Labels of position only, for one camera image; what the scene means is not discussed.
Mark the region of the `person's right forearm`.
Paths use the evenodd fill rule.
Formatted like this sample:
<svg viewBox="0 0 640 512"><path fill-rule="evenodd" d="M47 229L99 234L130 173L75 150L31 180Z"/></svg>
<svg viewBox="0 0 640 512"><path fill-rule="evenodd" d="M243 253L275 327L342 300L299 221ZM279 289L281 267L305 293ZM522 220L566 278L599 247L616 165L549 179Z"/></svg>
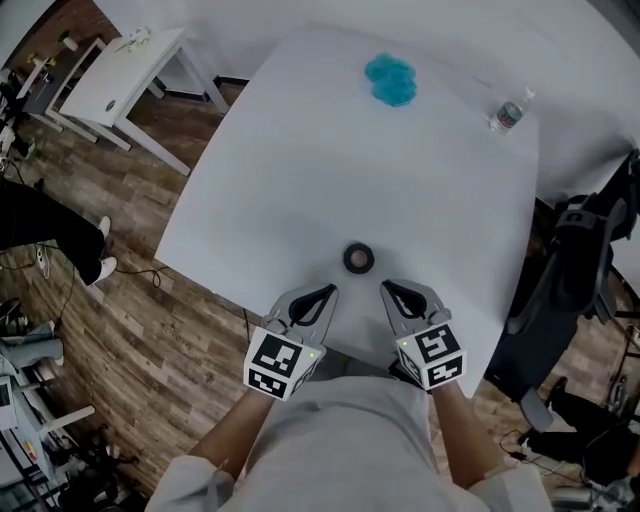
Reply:
<svg viewBox="0 0 640 512"><path fill-rule="evenodd" d="M431 393L453 482L469 489L504 466L504 457L456 381Z"/></svg>

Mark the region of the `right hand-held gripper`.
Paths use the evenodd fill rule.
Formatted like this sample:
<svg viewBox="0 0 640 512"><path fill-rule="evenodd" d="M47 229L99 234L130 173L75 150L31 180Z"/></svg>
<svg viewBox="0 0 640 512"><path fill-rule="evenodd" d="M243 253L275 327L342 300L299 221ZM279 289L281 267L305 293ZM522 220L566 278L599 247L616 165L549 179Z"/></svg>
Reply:
<svg viewBox="0 0 640 512"><path fill-rule="evenodd" d="M416 332L412 327L414 315L442 308L433 289L410 280L385 280L380 293L391 329L399 338L399 362L422 389L433 390L466 374L466 351L449 321Z"/></svg>

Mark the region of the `person's left forearm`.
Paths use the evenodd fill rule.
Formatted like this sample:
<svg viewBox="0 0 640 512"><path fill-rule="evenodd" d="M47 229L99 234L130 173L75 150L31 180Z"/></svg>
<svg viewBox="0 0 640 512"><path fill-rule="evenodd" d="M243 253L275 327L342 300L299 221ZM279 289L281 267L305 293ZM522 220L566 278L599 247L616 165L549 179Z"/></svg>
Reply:
<svg viewBox="0 0 640 512"><path fill-rule="evenodd" d="M189 452L237 480L275 399L248 389Z"/></svg>

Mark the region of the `black tape roll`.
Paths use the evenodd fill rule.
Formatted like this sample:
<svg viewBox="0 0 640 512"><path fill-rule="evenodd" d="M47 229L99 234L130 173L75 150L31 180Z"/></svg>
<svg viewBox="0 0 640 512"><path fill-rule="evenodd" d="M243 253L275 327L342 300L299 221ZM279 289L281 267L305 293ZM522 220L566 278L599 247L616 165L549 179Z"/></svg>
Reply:
<svg viewBox="0 0 640 512"><path fill-rule="evenodd" d="M375 256L368 245L354 242L344 249L342 261L349 273L363 275L368 273L375 265Z"/></svg>

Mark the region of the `dark top table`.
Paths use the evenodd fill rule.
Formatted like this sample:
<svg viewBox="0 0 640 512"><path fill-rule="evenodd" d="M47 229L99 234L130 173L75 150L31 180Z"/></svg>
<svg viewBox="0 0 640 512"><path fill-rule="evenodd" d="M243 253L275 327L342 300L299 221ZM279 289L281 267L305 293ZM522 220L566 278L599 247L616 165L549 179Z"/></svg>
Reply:
<svg viewBox="0 0 640 512"><path fill-rule="evenodd" d="M75 51L66 49L58 53L54 57L56 64L48 66L46 73L31 89L23 111L58 133L68 129L95 143L97 137L93 133L61 115L55 108L55 104L90 53L95 49L102 51L105 47L105 42L100 37L96 37L93 40L82 40Z"/></svg>

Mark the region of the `black waist device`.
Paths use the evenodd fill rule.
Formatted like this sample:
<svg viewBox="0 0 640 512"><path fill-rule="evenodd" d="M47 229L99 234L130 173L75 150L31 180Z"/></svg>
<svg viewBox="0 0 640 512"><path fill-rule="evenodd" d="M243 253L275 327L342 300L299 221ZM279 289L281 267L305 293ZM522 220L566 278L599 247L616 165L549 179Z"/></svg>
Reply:
<svg viewBox="0 0 640 512"><path fill-rule="evenodd" d="M427 394L431 395L432 392L427 390L423 384L422 384L422 380L421 380L421 376L418 376L418 379L415 379L410 372L407 371L407 369L404 367L404 365L401 363L400 359L397 358L392 364L389 365L389 367L387 368L389 375L396 379L399 380L401 382L405 382L408 383L410 385L413 385L419 389L422 389L423 391L425 391Z"/></svg>

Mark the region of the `black office chair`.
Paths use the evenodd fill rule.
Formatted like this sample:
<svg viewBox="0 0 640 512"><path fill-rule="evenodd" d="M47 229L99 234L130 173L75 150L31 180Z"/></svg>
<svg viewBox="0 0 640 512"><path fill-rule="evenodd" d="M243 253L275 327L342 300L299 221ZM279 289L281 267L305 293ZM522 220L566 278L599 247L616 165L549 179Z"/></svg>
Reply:
<svg viewBox="0 0 640 512"><path fill-rule="evenodd" d="M597 201L591 194L559 216L544 271L518 313L508 317L485 371L485 379L516 403L538 432L553 422L538 388L569 345L578 318L596 315L605 323L615 302L605 298L611 242L628 206L619 198L601 214Z"/></svg>
<svg viewBox="0 0 640 512"><path fill-rule="evenodd" d="M627 185L625 202L627 206L625 218L625 237L631 239L637 217L640 216L640 149L635 149L627 166Z"/></svg>

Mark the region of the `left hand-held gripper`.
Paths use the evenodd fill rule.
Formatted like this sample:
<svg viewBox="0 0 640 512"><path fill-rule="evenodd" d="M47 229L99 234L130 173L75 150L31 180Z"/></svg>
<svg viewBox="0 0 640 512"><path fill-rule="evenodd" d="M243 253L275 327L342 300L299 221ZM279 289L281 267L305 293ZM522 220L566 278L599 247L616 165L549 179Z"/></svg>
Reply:
<svg viewBox="0 0 640 512"><path fill-rule="evenodd" d="M281 295L256 327L244 361L243 383L287 401L326 355L324 338L339 298L334 284L308 284Z"/></svg>

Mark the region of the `person's grey shirt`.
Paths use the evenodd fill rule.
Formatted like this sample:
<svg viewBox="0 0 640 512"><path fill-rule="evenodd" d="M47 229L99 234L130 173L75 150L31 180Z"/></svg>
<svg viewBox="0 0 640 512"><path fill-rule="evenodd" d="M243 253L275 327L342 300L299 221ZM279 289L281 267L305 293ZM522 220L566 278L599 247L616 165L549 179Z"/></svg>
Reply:
<svg viewBox="0 0 640 512"><path fill-rule="evenodd" d="M432 395L388 378L305 384L274 404L237 480L176 457L145 512L552 512L539 473L510 464L453 482Z"/></svg>

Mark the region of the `white flower bunch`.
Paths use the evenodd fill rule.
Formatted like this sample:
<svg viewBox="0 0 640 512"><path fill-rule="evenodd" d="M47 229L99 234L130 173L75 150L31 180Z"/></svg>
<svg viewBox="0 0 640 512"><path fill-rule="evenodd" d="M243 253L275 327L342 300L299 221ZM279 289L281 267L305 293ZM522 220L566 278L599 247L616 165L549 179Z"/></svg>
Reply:
<svg viewBox="0 0 640 512"><path fill-rule="evenodd" d="M131 52L134 48L146 44L151 38L151 29L143 26L137 28L133 33L129 35L129 38L117 48L117 51L127 49Z"/></svg>

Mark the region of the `blue mesh bath sponge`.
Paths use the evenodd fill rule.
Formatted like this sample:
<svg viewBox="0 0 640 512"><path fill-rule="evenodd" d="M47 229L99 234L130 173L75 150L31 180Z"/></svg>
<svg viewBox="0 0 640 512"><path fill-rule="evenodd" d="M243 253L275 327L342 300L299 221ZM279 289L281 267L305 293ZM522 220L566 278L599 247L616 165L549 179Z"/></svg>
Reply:
<svg viewBox="0 0 640 512"><path fill-rule="evenodd" d="M402 107L416 97L416 71L402 59L380 53L366 64L364 72L372 95L388 106Z"/></svg>

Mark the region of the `small white table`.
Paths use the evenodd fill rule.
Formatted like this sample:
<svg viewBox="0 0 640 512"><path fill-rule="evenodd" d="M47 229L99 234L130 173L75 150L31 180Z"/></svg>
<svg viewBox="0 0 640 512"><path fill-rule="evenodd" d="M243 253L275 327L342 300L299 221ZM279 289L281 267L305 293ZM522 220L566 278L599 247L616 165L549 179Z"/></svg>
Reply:
<svg viewBox="0 0 640 512"><path fill-rule="evenodd" d="M220 113L226 113L229 105L205 68L197 62L183 29L154 32L147 42L132 50L126 50L124 44L123 37L114 39L101 51L72 89L60 114L75 118L106 136L116 128L187 176L191 168L132 123L128 119L130 111L172 58L179 60Z"/></svg>

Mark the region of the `white desk frame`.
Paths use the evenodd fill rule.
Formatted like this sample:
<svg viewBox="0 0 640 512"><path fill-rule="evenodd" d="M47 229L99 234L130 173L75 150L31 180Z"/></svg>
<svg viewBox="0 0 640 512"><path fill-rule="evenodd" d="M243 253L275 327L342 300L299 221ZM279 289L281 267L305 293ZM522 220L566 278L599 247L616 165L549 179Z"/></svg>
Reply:
<svg viewBox="0 0 640 512"><path fill-rule="evenodd" d="M25 371L15 375L0 375L0 391L8 392L8 416L2 419L10 433L16 431L17 443L27 459L34 463L52 484L68 482L68 472L75 471L77 464L71 461L57 463L52 460L47 448L54 448L55 441L67 434L68 425L83 420L96 412L93 405L77 409L69 414L55 417L46 406L38 391L50 387L56 379L41 379L28 382Z"/></svg>

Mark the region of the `black bag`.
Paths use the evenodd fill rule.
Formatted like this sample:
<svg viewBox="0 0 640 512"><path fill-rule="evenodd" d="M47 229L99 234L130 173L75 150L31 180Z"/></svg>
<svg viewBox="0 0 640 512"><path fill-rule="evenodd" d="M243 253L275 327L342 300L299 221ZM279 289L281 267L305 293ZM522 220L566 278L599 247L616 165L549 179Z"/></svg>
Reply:
<svg viewBox="0 0 640 512"><path fill-rule="evenodd" d="M531 451L574 464L612 462L626 472L640 436L632 433L612 412L566 390L561 377L551 389L546 405L574 432L533 431L524 442Z"/></svg>

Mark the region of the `clear plastic water bottle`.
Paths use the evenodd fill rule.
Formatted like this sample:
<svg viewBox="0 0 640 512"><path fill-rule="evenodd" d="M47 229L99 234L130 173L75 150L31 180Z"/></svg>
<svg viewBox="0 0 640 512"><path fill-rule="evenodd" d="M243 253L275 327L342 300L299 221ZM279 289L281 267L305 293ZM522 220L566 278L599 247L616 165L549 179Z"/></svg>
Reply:
<svg viewBox="0 0 640 512"><path fill-rule="evenodd" d="M489 121L489 127L494 133L506 134L529 111L531 102L535 98L535 91L530 87L525 90L519 100L505 101Z"/></svg>

